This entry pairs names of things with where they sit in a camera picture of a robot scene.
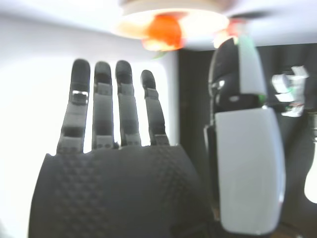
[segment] textured grip surface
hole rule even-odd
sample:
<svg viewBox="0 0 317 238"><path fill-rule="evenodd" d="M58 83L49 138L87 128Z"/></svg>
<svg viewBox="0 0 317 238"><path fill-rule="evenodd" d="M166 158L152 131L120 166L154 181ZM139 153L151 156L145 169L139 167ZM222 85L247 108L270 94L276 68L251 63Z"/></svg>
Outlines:
<svg viewBox="0 0 317 238"><path fill-rule="evenodd" d="M181 147L47 155L33 196L29 238L171 238L211 217Z"/></svg>

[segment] white wall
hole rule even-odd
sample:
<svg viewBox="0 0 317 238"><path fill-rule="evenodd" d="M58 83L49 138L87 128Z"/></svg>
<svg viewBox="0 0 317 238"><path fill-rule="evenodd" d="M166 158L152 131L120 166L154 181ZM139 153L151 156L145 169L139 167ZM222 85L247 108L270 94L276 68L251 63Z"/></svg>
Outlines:
<svg viewBox="0 0 317 238"><path fill-rule="evenodd" d="M92 73L97 61L109 62L113 79L118 60L131 63L143 145L149 136L140 75L143 69L151 70L167 135L171 144L178 142L175 54L154 56L139 41L0 16L0 238L26 237L34 186L45 154L56 149L76 58L88 60ZM92 97L85 151L91 146L91 103ZM114 126L119 140L119 124Z"/></svg>

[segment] red object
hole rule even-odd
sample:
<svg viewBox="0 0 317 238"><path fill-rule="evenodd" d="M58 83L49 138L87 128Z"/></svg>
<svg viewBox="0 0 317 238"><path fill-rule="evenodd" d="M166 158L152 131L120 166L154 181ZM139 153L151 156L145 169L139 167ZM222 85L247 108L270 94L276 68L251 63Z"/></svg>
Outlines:
<svg viewBox="0 0 317 238"><path fill-rule="evenodd" d="M183 48L182 29L175 16L158 15L147 28L143 45L151 51L174 51Z"/></svg>

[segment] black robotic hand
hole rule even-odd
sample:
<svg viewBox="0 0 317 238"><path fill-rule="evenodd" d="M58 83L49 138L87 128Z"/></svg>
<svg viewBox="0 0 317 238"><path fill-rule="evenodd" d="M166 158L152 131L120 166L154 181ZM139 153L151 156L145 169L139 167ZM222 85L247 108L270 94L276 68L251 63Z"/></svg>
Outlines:
<svg viewBox="0 0 317 238"><path fill-rule="evenodd" d="M46 155L29 238L210 237L208 198L190 159L170 146L154 77L143 71L151 146L142 147L131 66L116 66L121 147L113 138L110 66L95 68L92 151L83 153L90 67L74 62L57 155Z"/></svg>

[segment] robotic hand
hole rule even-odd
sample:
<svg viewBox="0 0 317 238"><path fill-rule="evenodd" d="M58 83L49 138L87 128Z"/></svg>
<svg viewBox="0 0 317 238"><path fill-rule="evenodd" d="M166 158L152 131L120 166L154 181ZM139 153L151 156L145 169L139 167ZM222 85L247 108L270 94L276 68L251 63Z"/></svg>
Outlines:
<svg viewBox="0 0 317 238"><path fill-rule="evenodd" d="M29 238L210 237L212 213L190 159L170 146L151 72L141 79L151 146L142 147L130 64L118 62L121 148L114 143L110 67L95 68L92 151L83 154L90 67L72 70L56 156L46 155L34 191Z"/></svg>
<svg viewBox="0 0 317 238"><path fill-rule="evenodd" d="M214 219L233 234L262 235L278 224L284 153L256 48L226 41L211 64L211 124L206 129L212 199L180 146L169 146L151 72L142 73L151 146L142 147L131 67L116 67L121 148L113 139L110 67L95 68L93 150L83 154L90 68L73 65L57 146L34 191L29 238L208 238Z"/></svg>

